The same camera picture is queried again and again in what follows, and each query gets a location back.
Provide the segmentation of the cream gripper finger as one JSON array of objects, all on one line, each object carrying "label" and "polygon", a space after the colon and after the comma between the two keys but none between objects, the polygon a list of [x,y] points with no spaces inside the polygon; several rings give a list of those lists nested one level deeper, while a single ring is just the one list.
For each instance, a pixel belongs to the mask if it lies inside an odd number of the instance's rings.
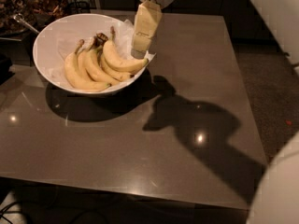
[{"label": "cream gripper finger", "polygon": [[143,58],[150,49],[162,16],[161,7],[153,1],[145,1],[138,6],[131,50],[135,58]]}]

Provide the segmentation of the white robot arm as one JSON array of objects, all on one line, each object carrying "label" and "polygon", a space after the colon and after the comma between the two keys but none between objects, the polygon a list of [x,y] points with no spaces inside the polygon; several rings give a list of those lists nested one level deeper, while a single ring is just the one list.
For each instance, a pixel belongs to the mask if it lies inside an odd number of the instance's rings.
[{"label": "white robot arm", "polygon": [[158,96],[143,130],[152,179],[179,202],[248,208],[246,224],[298,224],[298,140],[266,162],[222,19],[170,14],[156,46]]}]

